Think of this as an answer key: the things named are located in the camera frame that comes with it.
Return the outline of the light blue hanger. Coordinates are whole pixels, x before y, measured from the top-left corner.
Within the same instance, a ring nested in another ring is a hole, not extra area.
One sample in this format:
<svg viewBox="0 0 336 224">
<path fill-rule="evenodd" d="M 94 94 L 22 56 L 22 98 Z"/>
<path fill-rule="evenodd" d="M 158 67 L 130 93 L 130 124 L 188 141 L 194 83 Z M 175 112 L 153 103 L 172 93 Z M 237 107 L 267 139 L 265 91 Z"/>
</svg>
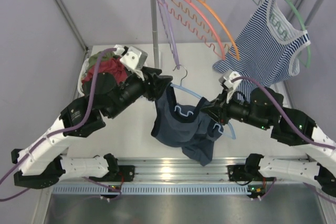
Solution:
<svg viewBox="0 0 336 224">
<path fill-rule="evenodd" d="M 182 67 L 184 70 L 185 70 L 185 75 L 184 77 L 181 78 L 180 80 L 180 84 L 179 85 L 176 85 L 176 84 L 173 84 L 171 83 L 170 86 L 173 87 L 173 88 L 176 88 L 178 90 L 181 90 L 185 93 L 188 93 L 196 98 L 198 98 L 199 100 L 202 98 L 199 94 L 183 87 L 183 80 L 187 77 L 188 75 L 188 70 L 183 66 L 183 65 L 176 65 L 173 69 L 173 71 L 175 71 L 178 67 Z M 174 111 L 179 111 L 180 115 L 184 116 L 184 117 L 187 117 L 189 115 L 193 115 L 194 113 L 192 111 L 188 111 L 186 114 L 185 113 L 182 113 L 182 108 L 179 106 L 179 105 L 176 105 L 175 108 L 174 108 Z M 217 129 L 217 131 L 223 135 L 223 136 L 226 136 L 226 137 L 229 137 L 231 138 L 232 140 L 235 140 L 236 139 L 236 134 L 235 134 L 235 131 L 234 131 L 234 128 L 232 126 L 231 123 L 228 123 L 228 128 L 229 128 L 229 133 L 226 133 L 225 132 L 225 129 L 224 129 L 224 126 L 219 124 L 219 123 L 214 123 L 214 126 L 213 126 L 213 129 Z"/>
</svg>

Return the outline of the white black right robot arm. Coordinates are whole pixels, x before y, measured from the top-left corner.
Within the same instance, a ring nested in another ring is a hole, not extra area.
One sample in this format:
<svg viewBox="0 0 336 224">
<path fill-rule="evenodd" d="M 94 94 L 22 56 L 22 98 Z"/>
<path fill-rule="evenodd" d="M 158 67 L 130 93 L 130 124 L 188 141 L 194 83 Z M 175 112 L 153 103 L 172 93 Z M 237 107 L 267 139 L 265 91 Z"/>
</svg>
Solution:
<svg viewBox="0 0 336 224">
<path fill-rule="evenodd" d="M 262 130 L 271 129 L 271 138 L 311 158 L 310 161 L 293 161 L 252 153 L 238 172 L 234 168 L 230 170 L 231 179 L 281 178 L 305 183 L 335 196 L 335 142 L 311 117 L 300 110 L 284 108 L 283 95 L 270 88 L 254 89 L 250 102 L 236 98 L 227 102 L 226 97 L 227 92 L 223 91 L 201 111 L 221 125 L 234 119 Z"/>
</svg>

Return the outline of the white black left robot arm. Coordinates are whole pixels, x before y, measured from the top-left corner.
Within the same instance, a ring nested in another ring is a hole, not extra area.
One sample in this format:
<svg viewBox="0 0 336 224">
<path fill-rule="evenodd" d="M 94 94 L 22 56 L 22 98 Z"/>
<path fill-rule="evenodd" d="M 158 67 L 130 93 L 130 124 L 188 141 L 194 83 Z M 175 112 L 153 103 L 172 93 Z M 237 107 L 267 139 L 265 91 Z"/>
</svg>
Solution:
<svg viewBox="0 0 336 224">
<path fill-rule="evenodd" d="M 69 158 L 62 153 L 73 142 L 106 126 L 104 118 L 114 119 L 138 98 L 160 98 L 173 80 L 160 69 L 143 67 L 143 78 L 135 73 L 117 83 L 110 73 L 98 73 L 84 84 L 84 96 L 65 107 L 53 125 L 26 149 L 14 149 L 12 162 L 18 170 L 14 184 L 44 189 L 73 178 L 111 182 L 120 174 L 118 160 L 110 153 L 92 158 Z"/>
</svg>

